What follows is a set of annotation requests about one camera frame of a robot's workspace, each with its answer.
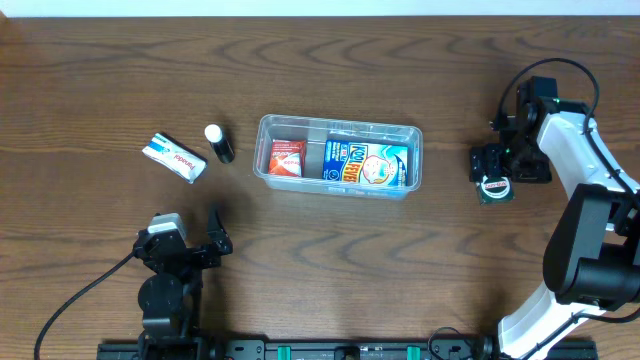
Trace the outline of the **green Zam-Buk box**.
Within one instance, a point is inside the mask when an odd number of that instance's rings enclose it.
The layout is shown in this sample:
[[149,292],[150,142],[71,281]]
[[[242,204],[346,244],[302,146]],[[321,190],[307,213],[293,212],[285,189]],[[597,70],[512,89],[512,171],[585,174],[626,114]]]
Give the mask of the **green Zam-Buk box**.
[[475,185],[481,205],[507,203],[514,199],[513,186],[507,177],[484,176]]

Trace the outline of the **orange Panadol box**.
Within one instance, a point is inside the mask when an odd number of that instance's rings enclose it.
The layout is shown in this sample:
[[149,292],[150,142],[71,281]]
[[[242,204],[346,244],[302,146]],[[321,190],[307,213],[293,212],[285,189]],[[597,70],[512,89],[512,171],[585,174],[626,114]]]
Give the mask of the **orange Panadol box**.
[[268,174],[301,177],[305,157],[305,141],[274,140],[271,147]]

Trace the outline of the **blue Kool Fever box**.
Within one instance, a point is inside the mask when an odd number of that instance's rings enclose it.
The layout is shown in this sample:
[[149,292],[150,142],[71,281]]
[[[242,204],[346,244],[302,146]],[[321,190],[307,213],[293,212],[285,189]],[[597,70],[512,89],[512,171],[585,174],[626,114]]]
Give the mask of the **blue Kool Fever box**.
[[404,187],[408,148],[401,145],[328,140],[322,178],[329,181]]

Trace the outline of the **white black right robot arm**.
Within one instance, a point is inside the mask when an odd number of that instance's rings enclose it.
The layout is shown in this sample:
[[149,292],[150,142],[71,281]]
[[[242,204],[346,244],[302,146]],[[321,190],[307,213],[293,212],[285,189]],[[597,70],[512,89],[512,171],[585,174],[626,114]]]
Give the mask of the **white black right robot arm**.
[[545,359],[587,321],[628,323],[614,311],[639,300],[639,184],[615,161],[593,111],[555,95],[521,96],[513,116],[499,114],[500,140],[470,152],[470,179],[509,191],[512,182],[550,182],[568,203],[547,244],[543,281],[476,359]]

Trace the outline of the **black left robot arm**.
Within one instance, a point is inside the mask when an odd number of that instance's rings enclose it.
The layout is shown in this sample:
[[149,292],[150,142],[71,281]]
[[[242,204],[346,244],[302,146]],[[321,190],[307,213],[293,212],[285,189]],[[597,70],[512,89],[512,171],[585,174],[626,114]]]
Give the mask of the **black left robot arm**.
[[189,247],[177,213],[157,214],[138,232],[133,256],[154,272],[138,292],[143,328],[150,338],[191,337],[199,328],[202,272],[219,267],[221,258],[233,252],[215,207],[209,211],[206,234],[208,243]]

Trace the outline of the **clear plastic container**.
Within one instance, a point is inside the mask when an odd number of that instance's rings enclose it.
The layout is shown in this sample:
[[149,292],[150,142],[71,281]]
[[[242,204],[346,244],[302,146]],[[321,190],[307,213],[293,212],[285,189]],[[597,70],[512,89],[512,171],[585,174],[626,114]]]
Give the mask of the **clear plastic container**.
[[[301,177],[269,175],[272,142],[306,142]],[[401,145],[408,148],[408,180],[404,187],[364,185],[322,178],[328,140]],[[269,114],[261,119],[254,156],[254,173],[279,190],[345,196],[403,199],[418,189],[422,180],[423,136],[414,126],[368,123],[301,116]]]

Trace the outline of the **white Panadol box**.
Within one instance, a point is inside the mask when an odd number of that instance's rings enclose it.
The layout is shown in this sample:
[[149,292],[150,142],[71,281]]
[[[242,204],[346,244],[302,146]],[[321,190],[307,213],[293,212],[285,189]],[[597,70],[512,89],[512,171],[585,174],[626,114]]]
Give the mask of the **white Panadol box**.
[[207,167],[205,159],[162,133],[156,133],[142,149],[142,153],[189,184],[193,184]]

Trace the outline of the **dark bottle white cap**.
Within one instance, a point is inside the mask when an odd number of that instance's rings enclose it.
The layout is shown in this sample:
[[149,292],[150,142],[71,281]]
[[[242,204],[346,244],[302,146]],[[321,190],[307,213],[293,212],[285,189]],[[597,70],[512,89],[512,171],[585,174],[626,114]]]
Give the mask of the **dark bottle white cap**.
[[234,151],[220,126],[207,125],[204,129],[204,135],[222,163],[229,164],[234,160]]

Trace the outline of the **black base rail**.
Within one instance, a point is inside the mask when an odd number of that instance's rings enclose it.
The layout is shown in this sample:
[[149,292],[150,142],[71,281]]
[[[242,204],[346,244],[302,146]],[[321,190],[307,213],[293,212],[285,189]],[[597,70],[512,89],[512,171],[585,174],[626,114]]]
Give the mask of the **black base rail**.
[[225,345],[106,343],[97,349],[98,360],[202,359],[202,360],[472,360],[504,359],[488,338],[436,337],[428,342],[265,342],[233,340]]

